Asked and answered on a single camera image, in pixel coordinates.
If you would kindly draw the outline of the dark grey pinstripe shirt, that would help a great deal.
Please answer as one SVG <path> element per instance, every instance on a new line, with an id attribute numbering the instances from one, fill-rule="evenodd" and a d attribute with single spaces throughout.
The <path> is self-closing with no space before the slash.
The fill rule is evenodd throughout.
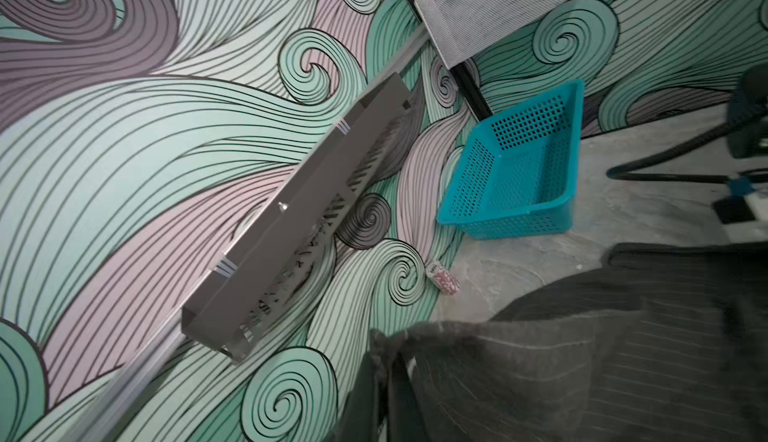
<path id="1" fill-rule="evenodd" d="M 763 441 L 767 247 L 621 243 L 481 323 L 373 332 L 332 441 Z"/>

